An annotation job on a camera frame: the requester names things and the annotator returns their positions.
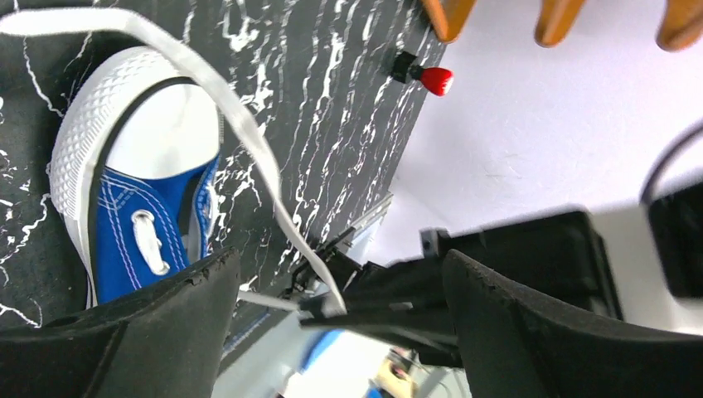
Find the red emergency button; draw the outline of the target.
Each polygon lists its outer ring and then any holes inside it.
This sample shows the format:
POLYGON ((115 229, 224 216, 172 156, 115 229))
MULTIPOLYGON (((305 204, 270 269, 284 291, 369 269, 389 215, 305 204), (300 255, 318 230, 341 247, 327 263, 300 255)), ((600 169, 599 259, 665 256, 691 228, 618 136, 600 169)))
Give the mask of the red emergency button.
POLYGON ((403 84, 418 81, 427 91, 436 96, 445 96, 451 89, 454 73, 442 67, 424 67, 418 57, 402 51, 394 59, 390 76, 403 84))

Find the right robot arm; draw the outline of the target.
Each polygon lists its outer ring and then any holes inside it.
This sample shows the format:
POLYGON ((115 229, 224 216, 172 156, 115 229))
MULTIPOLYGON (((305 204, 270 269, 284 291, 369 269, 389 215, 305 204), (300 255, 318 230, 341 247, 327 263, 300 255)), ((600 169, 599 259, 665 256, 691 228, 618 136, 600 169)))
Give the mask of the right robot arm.
POLYGON ((509 279, 639 326, 702 332, 702 180, 658 191, 667 169, 702 140, 701 124, 653 164, 637 203, 572 210, 466 235, 421 231, 424 255, 457 250, 509 279))

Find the wooden shelf rack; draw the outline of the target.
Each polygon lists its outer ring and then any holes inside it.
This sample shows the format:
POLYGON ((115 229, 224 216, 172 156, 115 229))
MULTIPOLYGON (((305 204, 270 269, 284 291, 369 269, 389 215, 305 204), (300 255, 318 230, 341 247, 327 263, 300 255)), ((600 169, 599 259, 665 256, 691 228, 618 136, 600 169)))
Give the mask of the wooden shelf rack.
MULTIPOLYGON (((436 37, 442 43, 456 41, 475 0, 422 0, 436 37)), ((544 48, 558 46, 569 34, 584 6, 579 0, 544 0, 536 21, 534 39, 544 48)), ((667 52, 683 51, 702 38, 702 2, 668 0, 656 36, 657 46, 667 52)))

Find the blue canvas sneaker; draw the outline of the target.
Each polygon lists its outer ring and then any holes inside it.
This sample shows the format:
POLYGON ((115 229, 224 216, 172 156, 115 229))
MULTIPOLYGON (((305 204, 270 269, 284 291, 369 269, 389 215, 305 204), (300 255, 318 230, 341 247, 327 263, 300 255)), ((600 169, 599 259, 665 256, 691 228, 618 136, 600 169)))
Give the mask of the blue canvas sneaker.
POLYGON ((209 255, 223 118, 210 96, 146 46, 120 51, 61 122, 50 192, 86 271, 93 308, 209 255))

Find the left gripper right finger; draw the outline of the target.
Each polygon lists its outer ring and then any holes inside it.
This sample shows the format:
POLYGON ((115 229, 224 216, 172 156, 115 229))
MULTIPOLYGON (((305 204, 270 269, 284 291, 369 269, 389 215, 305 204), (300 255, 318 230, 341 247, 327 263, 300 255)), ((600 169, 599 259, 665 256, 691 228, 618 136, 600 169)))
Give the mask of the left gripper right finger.
POLYGON ((702 339, 564 303, 453 250, 445 298, 474 397, 699 397, 702 339))

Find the white shoelace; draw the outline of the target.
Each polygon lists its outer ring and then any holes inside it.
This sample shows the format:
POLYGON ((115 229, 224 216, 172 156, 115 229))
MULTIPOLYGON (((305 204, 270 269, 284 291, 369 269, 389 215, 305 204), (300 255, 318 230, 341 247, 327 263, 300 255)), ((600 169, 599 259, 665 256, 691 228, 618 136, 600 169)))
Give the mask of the white shoelace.
POLYGON ((138 40, 100 64, 66 111, 50 161, 50 193, 86 272, 93 308, 171 277, 208 254, 215 174, 230 130, 255 161, 274 216, 329 291, 327 316, 347 310, 324 261, 293 223, 275 156, 227 81, 189 46, 122 8, 22 10, 9 36, 112 31, 138 40))

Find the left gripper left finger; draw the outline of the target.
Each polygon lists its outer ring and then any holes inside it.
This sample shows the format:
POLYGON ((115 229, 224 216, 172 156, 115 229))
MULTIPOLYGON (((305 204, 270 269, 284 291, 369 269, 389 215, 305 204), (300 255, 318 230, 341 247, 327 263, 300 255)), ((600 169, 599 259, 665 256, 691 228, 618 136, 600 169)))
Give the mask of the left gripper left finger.
POLYGON ((240 256, 180 273, 43 328, 1 334, 4 397, 208 397, 239 291, 240 256))

